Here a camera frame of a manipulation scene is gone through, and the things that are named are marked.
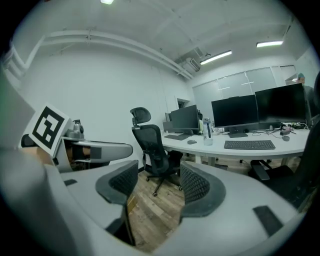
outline ceiling light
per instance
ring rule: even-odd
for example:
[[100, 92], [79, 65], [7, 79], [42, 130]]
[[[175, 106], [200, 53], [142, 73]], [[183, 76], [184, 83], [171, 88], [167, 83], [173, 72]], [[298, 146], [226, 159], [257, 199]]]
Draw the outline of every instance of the ceiling light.
[[225, 88], [218, 89], [218, 91], [221, 91], [221, 90], [224, 90], [224, 89], [228, 89], [228, 88], [230, 88], [230, 86], [229, 86], [229, 87], [225, 87]]
[[230, 54], [232, 54], [232, 51], [228, 50], [228, 51], [223, 52], [223, 53], [220, 53], [220, 54], [218, 54], [218, 55], [216, 55], [216, 56], [207, 58], [207, 59], [204, 60], [204, 61], [200, 61], [200, 64], [201, 64], [201, 65], [204, 65], [204, 64], [207, 64], [207, 63], [209, 63], [209, 62], [212, 62], [212, 61], [215, 61], [215, 60], [217, 60], [217, 59], [220, 59], [220, 58], [222, 58], [222, 57], [224, 57], [224, 56], [228, 56], [228, 55], [230, 55]]
[[284, 41], [257, 42], [256, 47], [280, 46]]
[[254, 83], [254, 81], [253, 82], [245, 82], [245, 83], [242, 83], [241, 85], [244, 86], [244, 85], [252, 84], [252, 83]]
[[101, 3], [111, 5], [114, 0], [100, 0]]

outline chair armrest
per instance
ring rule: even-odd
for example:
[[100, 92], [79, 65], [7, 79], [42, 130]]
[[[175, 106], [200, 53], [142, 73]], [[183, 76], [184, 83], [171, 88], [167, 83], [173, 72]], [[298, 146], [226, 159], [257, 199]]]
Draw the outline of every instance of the chair armrest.
[[267, 174], [266, 170], [264, 167], [260, 164], [258, 161], [252, 161], [251, 162], [251, 167], [252, 167], [252, 172], [254, 172], [255, 176], [260, 180], [260, 181], [268, 181], [270, 180], [269, 175]]

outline keyboard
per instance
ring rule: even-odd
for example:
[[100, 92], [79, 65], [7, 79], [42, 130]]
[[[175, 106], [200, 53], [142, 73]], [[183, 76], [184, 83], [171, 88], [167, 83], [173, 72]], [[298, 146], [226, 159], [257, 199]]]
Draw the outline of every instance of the keyboard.
[[177, 140], [177, 141], [183, 141], [189, 137], [191, 137], [192, 135], [191, 134], [180, 134], [180, 135], [167, 135], [167, 136], [164, 136], [165, 138], [168, 138], [168, 139], [173, 139], [173, 140]]
[[276, 147], [271, 140], [226, 140], [227, 150], [274, 150]]

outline computer monitor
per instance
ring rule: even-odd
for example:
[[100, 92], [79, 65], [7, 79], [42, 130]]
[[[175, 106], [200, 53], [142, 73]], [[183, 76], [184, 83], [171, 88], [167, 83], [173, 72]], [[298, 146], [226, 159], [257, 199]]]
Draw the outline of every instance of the computer monitor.
[[238, 96], [211, 102], [215, 128], [246, 126], [258, 123], [254, 95]]
[[170, 117], [169, 117], [169, 113], [164, 113], [165, 114], [165, 120], [167, 122], [170, 122]]
[[306, 120], [305, 94], [301, 83], [257, 91], [255, 97], [260, 123]]
[[171, 112], [173, 128], [199, 130], [197, 105], [187, 106]]

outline black mesh office chair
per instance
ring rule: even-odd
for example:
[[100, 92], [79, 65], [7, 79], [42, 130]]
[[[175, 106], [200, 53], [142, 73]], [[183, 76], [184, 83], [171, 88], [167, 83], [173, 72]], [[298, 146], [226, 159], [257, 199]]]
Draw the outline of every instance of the black mesh office chair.
[[132, 118], [132, 133], [139, 143], [143, 151], [143, 165], [144, 170], [151, 173], [146, 178], [148, 182], [150, 178], [160, 178], [157, 184], [153, 196], [158, 195], [158, 190], [164, 180], [179, 186], [179, 190], [182, 190], [180, 184], [171, 178], [171, 175], [178, 174], [180, 172], [180, 159], [183, 156], [181, 152], [172, 151], [166, 154], [164, 146], [161, 140], [161, 132], [157, 125], [146, 124], [139, 126], [138, 124], [146, 123], [151, 119], [151, 115], [144, 107], [136, 107], [130, 110], [133, 115]]
[[[314, 85], [314, 102], [320, 113], [320, 73]], [[263, 160], [252, 160], [249, 176], [261, 181], [296, 208], [318, 187], [320, 181], [320, 121], [310, 130], [300, 164], [295, 173], [286, 165], [272, 169]]]

